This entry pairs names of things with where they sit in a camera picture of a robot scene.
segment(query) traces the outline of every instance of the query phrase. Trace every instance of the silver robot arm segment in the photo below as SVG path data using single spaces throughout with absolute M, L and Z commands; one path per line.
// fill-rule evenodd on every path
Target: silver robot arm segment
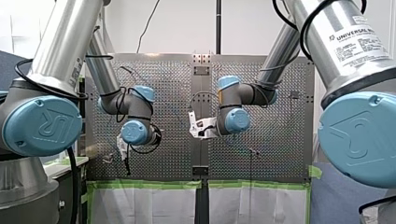
M 82 118 L 70 99 L 77 99 L 79 72 L 103 5 L 56 3 L 27 78 L 16 78 L 0 105 L 0 154 L 51 156 L 78 139 Z
M 104 41 L 98 32 L 93 34 L 88 54 L 106 55 Z M 122 91 L 109 60 L 87 58 L 86 62 L 100 94 L 98 106 L 107 114 L 128 116 L 121 129 L 124 142 L 132 146 L 158 145 L 161 131 L 151 124 L 154 90 L 134 86 Z

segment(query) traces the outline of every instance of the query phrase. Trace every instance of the pegboard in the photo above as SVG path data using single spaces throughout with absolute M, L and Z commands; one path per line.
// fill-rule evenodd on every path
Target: pegboard
M 116 148 L 116 138 L 122 123 L 96 106 L 99 94 L 92 79 L 86 85 L 92 91 L 87 105 L 87 148 L 91 154 L 88 178 L 93 180 L 133 178 L 149 180 L 190 180 L 191 150 L 187 103 L 190 99 L 191 56 L 158 56 L 121 54 L 115 55 L 113 67 L 120 85 L 150 86 L 155 90 L 152 122 L 162 129 L 161 145 L 148 155 L 131 152 L 131 176 L 126 175 L 123 161 Z M 133 71 L 132 76 L 125 66 Z
M 262 67 L 257 58 L 213 56 L 212 91 L 223 76 L 254 82 Z M 286 70 L 275 104 L 244 106 L 250 115 L 249 130 L 209 142 L 209 179 L 306 181 L 312 152 L 314 83 L 313 64 L 299 58 Z M 212 114 L 217 108 L 212 105 Z
M 194 55 L 116 54 L 113 68 L 121 86 L 147 85 L 156 92 L 153 122 L 163 130 L 160 147 L 151 154 L 132 153 L 131 176 L 116 149 L 116 137 L 122 123 L 103 114 L 96 106 L 99 95 L 90 76 L 86 89 L 87 154 L 90 156 L 90 180 L 133 178 L 149 180 L 191 180 L 193 165 L 208 165 L 210 179 L 260 179 L 303 182 L 311 164 L 314 69 L 308 60 L 299 58 L 287 70 L 276 104 L 268 108 L 245 106 L 251 117 L 248 132 L 227 136 L 229 145 L 220 139 L 197 144 L 189 133 L 188 105 L 197 87 L 217 91 L 217 79 L 237 75 L 252 82 L 265 57 L 212 56 L 209 77 L 194 77 L 198 64 Z M 133 75 L 119 69 L 129 67 Z M 290 99 L 297 91 L 299 99 Z M 218 102 L 212 100 L 212 112 Z M 249 148 L 260 152 L 251 157 Z

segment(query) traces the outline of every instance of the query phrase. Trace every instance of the white wall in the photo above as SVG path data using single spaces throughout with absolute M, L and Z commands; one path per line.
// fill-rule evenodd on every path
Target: white wall
M 0 50 L 33 58 L 53 0 L 0 0 Z

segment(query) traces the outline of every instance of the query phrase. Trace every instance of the black cable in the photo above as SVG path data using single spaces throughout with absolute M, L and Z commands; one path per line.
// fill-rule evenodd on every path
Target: black cable
M 20 67 L 21 67 L 22 65 L 26 64 L 26 63 L 31 63 L 32 61 L 33 61 L 33 59 L 25 59 L 25 60 L 22 60 L 22 61 L 18 62 L 18 63 L 15 65 L 14 70 L 15 70 L 15 72 L 18 74 L 18 76 L 20 76 L 21 78 L 23 78 L 25 81 L 27 81 L 27 82 L 30 83 L 31 85 L 33 85 L 33 86 L 39 88 L 40 90 L 42 90 L 42 91 L 44 91 L 44 92 L 46 92 L 46 93 L 53 94 L 53 95 L 60 96 L 60 97 L 64 97 L 64 98 L 67 98 L 67 99 L 70 99 L 70 100 L 77 100 L 77 101 L 85 101 L 85 100 L 88 100 L 88 98 L 89 98 L 89 97 L 88 97 L 88 94 L 85 93 L 85 92 L 78 92 L 78 95 L 80 95 L 80 96 L 79 96 L 79 97 L 76 97 L 76 96 L 71 95 L 71 94 L 69 94 L 69 93 L 63 93 L 62 91 L 54 91 L 54 90 L 52 90 L 52 89 L 50 89 L 50 88 L 48 88 L 48 87 L 46 87 L 46 86 L 44 86 L 44 85 L 41 85 L 41 84 L 39 84 L 39 83 L 33 81 L 32 79 L 30 79 L 28 76 L 26 76 L 26 75 L 21 71 Z
M 300 47 L 301 50 L 303 51 L 305 57 L 312 61 L 312 56 L 309 54 L 307 48 L 305 47 L 304 41 L 306 38 L 306 33 L 308 31 L 309 26 L 311 25 L 312 21 L 314 20 L 314 18 L 327 6 L 329 6 L 331 3 L 338 1 L 338 0 L 324 0 L 323 2 L 321 2 L 317 8 L 315 8 L 315 10 L 309 14 L 309 16 L 306 18 L 303 27 L 300 31 Z M 361 14 L 364 14 L 364 12 L 366 11 L 367 8 L 367 0 L 361 0 Z
M 126 174 L 127 175 L 131 175 L 131 168 L 129 166 L 129 144 L 126 147 L 126 158 L 124 160 L 124 164 L 125 164 L 125 169 L 126 169 Z
M 380 199 L 377 201 L 373 201 L 370 203 L 366 203 L 359 207 L 359 214 L 363 213 L 363 210 L 366 208 L 373 207 L 373 206 L 379 205 L 381 203 L 393 203 L 393 202 L 396 202 L 396 195 L 388 197 L 388 198 L 383 198 L 383 199 Z
M 158 134 L 158 140 L 157 140 L 157 142 L 156 142 L 156 144 L 155 144 L 155 147 L 152 148 L 152 149 L 150 149 L 149 151 L 140 151 L 140 150 L 137 150 L 136 148 L 134 148 L 133 146 L 131 146 L 130 144 L 128 144 L 128 146 L 129 146 L 129 147 L 132 149 L 132 151 L 134 151 L 135 153 L 141 154 L 141 155 L 147 155 L 147 154 L 150 154 L 151 152 L 155 151 L 155 150 L 160 146 L 161 140 L 163 139 L 163 134 L 161 133 L 161 130 L 160 130 L 160 128 L 158 128 L 157 125 L 155 125 L 155 124 L 153 124 L 153 123 L 151 123 L 151 125 L 154 127 L 154 130 L 155 130 L 154 132 L 155 132 L 156 134 Z
M 116 122 L 117 123 L 121 123 L 126 117 L 126 115 L 122 115 L 121 119 L 119 119 L 119 115 L 121 114 L 121 107 L 122 107 L 122 104 L 124 103 L 124 99 L 125 99 L 125 95 L 126 95 L 126 88 L 120 87 L 120 91 L 121 91 L 121 94 L 119 94 L 119 96 L 117 97 L 117 100 L 116 100 L 116 109 L 117 109 Z
M 268 97 L 265 95 L 265 93 L 262 91 L 262 89 L 255 83 L 244 83 L 246 85 L 249 85 L 251 88 L 253 88 L 254 91 L 258 91 L 262 98 L 265 100 L 265 105 L 260 105 L 261 108 L 268 108 L 268 105 L 270 101 L 268 100 Z
M 76 224 L 78 214 L 78 201 L 79 201 L 79 190 L 78 190 L 78 168 L 76 158 L 73 152 L 73 148 L 67 149 L 67 154 L 70 159 L 70 167 L 72 170 L 72 184 L 73 184 L 73 203 L 72 203 L 72 214 L 70 218 L 71 224 Z
M 154 15 L 155 10 L 157 9 L 157 6 L 158 6 L 159 3 L 160 3 L 160 0 L 157 1 L 157 3 L 156 3 L 155 6 L 154 6 L 154 9 L 152 9 L 151 15 L 149 15 L 149 17 L 148 17 L 148 22 L 146 23 L 145 30 L 143 31 L 142 35 L 141 35 L 140 38 L 139 38 L 139 45 L 137 46 L 136 53 L 139 53 L 140 46 L 141 46 L 141 44 L 142 44 L 142 38 L 143 38 L 143 36 L 146 34 L 146 31 L 147 31 L 148 28 L 149 28 L 149 23 L 150 23 L 150 21 L 151 21 L 152 16 Z
M 106 60 L 113 60 L 114 59 L 114 57 L 111 56 L 111 55 L 89 55 L 89 54 L 87 54 L 87 55 L 85 55 L 85 57 L 86 58 L 93 58 L 93 59 L 103 58 L 103 59 L 106 59 Z
M 283 7 L 285 8 L 286 12 L 287 12 L 288 14 L 290 14 L 289 9 L 288 9 L 288 6 L 286 6 L 286 3 L 285 3 L 284 0 L 282 0 L 282 4 L 283 4 Z
M 291 28 L 297 30 L 297 26 L 293 22 L 289 21 L 288 18 L 286 18 L 279 10 L 279 7 L 277 6 L 277 0 L 273 0 L 273 5 L 277 16 L 280 17 L 280 19 L 282 19 L 282 21 L 285 22 L 287 25 L 289 25 Z

